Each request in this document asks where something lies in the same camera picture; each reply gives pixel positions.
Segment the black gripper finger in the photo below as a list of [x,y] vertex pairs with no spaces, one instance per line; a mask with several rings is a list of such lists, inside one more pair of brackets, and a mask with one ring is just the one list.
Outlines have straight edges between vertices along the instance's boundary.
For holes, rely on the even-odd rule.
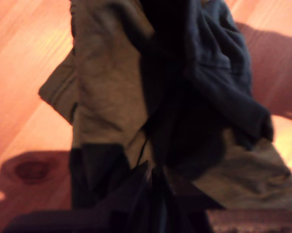
[[121,187],[98,203],[95,211],[128,211],[147,186],[149,162],[138,165]]
[[206,193],[194,186],[192,182],[168,167],[163,168],[163,173],[171,191],[186,211],[224,210],[225,208]]

